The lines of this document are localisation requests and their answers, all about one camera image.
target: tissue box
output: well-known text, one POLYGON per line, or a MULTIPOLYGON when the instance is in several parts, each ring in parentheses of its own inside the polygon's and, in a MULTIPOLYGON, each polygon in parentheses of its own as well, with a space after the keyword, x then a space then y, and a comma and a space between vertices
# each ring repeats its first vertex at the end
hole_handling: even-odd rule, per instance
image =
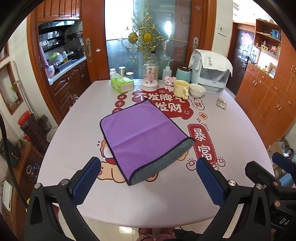
POLYGON ((115 74, 111 79, 112 87, 120 94, 133 90, 133 81, 120 74, 115 74))

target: tiled floor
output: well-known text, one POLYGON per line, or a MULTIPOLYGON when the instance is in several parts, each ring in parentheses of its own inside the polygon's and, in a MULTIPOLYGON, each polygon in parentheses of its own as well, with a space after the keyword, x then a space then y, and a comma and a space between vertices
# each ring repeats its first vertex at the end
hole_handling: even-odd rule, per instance
POLYGON ((231 92, 230 89, 228 89, 227 87, 225 87, 225 90, 226 90, 226 92, 227 92, 232 98, 235 98, 235 94, 233 94, 233 93, 231 92))
MULTIPOLYGON (((229 228, 225 232, 224 237, 226 238, 230 237, 235 227, 235 224, 239 218, 241 210, 242 210, 242 205, 240 205, 237 208, 237 211, 229 225, 229 228)), ((75 240, 61 212, 59 213, 59 221, 66 236, 75 240)), ((85 218, 85 221, 100 241, 136 241, 137 238, 139 237, 138 228, 115 226, 107 223, 101 223, 89 218, 85 218)), ((188 231, 193 230, 196 233, 203 233, 208 227, 208 225, 211 223, 211 221, 212 219, 206 220, 200 223, 185 225, 185 226, 182 226, 182 228, 188 231)))

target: teal canister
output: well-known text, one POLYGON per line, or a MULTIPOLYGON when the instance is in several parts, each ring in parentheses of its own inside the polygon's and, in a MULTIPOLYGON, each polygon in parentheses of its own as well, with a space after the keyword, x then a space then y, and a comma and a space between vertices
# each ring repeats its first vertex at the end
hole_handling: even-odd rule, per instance
POLYGON ((190 83, 191 80, 191 69, 187 67, 179 67, 176 73, 177 80, 184 80, 190 83))

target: purple towel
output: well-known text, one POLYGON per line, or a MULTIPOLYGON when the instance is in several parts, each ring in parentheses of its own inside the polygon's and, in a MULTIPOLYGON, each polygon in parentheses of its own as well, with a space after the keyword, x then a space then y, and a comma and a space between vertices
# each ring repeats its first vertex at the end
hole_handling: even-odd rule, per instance
POLYGON ((104 117, 100 126, 128 185, 165 169, 195 142, 149 100, 104 117))

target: light switch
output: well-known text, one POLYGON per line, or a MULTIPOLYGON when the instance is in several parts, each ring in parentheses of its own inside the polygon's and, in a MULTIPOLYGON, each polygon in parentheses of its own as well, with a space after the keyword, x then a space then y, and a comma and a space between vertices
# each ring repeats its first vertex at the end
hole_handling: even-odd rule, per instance
POLYGON ((227 36, 226 28, 221 24, 218 24, 218 34, 221 34, 225 37, 227 36))

